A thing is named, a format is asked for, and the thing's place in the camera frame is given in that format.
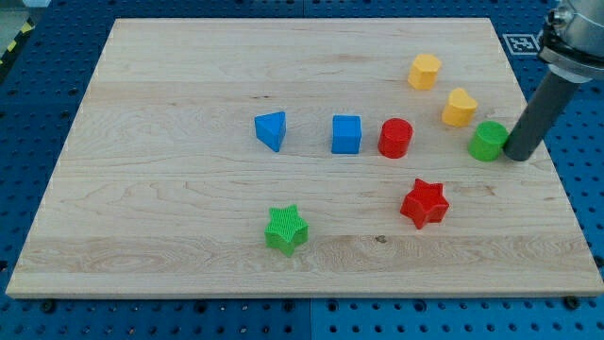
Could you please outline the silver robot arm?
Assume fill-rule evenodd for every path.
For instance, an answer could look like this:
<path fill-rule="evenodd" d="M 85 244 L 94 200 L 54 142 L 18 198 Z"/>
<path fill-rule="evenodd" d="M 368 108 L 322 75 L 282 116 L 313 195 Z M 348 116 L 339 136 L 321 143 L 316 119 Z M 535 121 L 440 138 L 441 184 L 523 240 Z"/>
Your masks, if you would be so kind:
<path fill-rule="evenodd" d="M 538 58 L 577 77 L 603 79 L 603 0 L 561 0 L 545 17 Z"/>

